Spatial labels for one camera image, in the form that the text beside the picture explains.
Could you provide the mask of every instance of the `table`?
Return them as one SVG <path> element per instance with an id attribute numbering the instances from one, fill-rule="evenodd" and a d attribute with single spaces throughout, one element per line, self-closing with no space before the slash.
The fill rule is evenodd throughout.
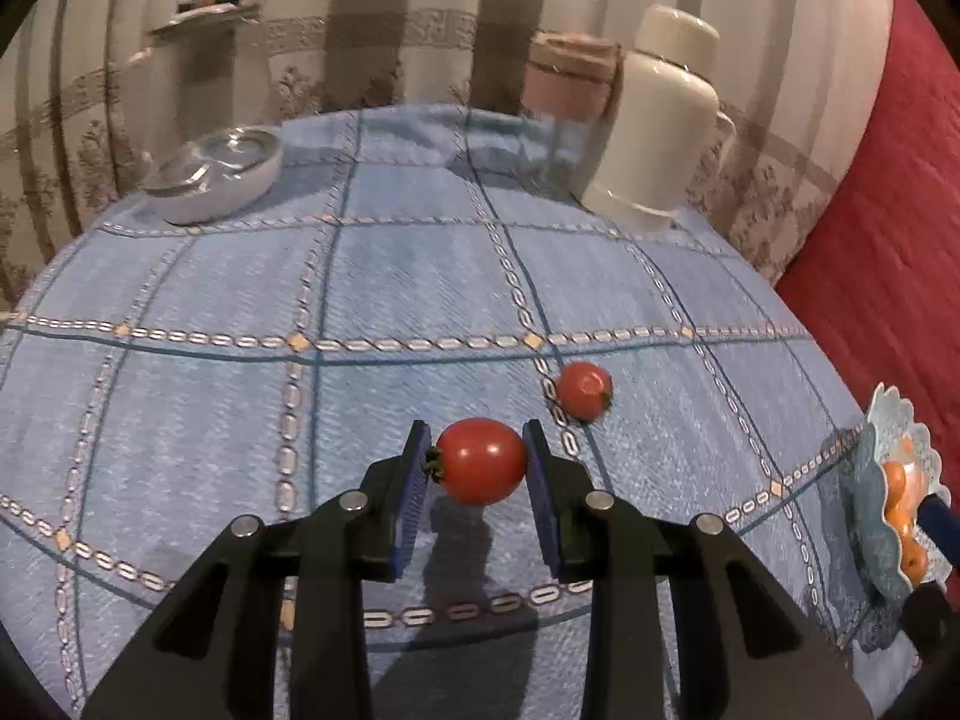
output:
<path id="1" fill-rule="evenodd" d="M 647 514 L 721 514 L 872 704 L 891 701 L 916 654 L 858 574 L 839 483 L 863 415 L 702 218 L 635 239 L 531 194 L 517 120 L 487 112 L 347 111 L 282 134 L 280 179 L 245 213 L 175 228 L 133 194 L 0 338 L 0 618 L 64 707 L 238 514 L 300 517 L 413 419 L 438 436 L 468 415 L 541 420 Z M 553 402 L 573 359 L 616 388 L 589 427 Z M 577 717 L 589 599 L 550 578 L 523 485 L 483 511 L 432 485 L 403 580 L 364 591 L 380 714 Z M 670 704 L 668 618 L 664 635 Z"/>

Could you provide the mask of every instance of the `red cushion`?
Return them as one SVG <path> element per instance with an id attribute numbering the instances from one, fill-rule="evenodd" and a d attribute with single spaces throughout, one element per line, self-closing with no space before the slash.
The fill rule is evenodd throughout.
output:
<path id="1" fill-rule="evenodd" d="M 960 511 L 960 73 L 915 0 L 894 0 L 863 141 L 776 290 L 861 405 L 877 382 L 913 401 Z"/>

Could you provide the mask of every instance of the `red tomato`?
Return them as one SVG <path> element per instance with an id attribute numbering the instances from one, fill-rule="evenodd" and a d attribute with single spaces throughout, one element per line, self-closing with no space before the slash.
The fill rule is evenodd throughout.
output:
<path id="1" fill-rule="evenodd" d="M 572 362 L 560 372 L 557 395 L 570 416 L 592 422 L 610 408 L 613 382 L 606 370 L 592 362 Z"/>
<path id="2" fill-rule="evenodd" d="M 473 416 L 440 434 L 428 467 L 460 503 L 488 506 L 517 489 L 527 471 L 527 448 L 502 422 Z"/>

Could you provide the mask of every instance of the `curtain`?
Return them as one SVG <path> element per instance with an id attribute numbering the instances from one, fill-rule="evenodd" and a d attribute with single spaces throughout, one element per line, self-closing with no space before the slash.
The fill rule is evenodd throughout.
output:
<path id="1" fill-rule="evenodd" d="M 538 29 L 626 47 L 654 2 L 721 35 L 713 84 L 739 136 L 704 152 L 690 202 L 776 281 L 853 160 L 892 0 L 242 0 L 269 25 L 287 118 L 447 100 L 517 112 Z M 176 0 L 40 0 L 0 57 L 0 308 L 136 176 L 117 68 Z"/>
<path id="2" fill-rule="evenodd" d="M 0 57 L 0 309 L 128 191 L 117 67 L 176 0 L 38 0 Z"/>

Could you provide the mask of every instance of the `decorative plate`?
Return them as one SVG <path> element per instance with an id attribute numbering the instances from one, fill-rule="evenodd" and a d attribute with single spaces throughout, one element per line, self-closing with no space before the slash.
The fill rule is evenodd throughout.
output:
<path id="1" fill-rule="evenodd" d="M 913 421 L 913 404 L 901 397 L 895 386 L 885 389 L 882 382 L 874 390 L 867 424 L 853 456 L 853 517 L 863 550 L 867 575 L 890 601 L 902 604 L 913 591 L 910 580 L 901 571 L 901 541 L 883 518 L 887 500 L 887 477 L 883 462 L 904 434 L 913 440 L 914 454 L 928 476 L 928 495 L 936 494 L 950 503 L 950 491 L 940 483 L 940 455 L 930 446 L 930 430 Z M 924 581 L 947 581 L 952 566 L 919 527 L 914 538 L 928 551 L 929 567 Z"/>

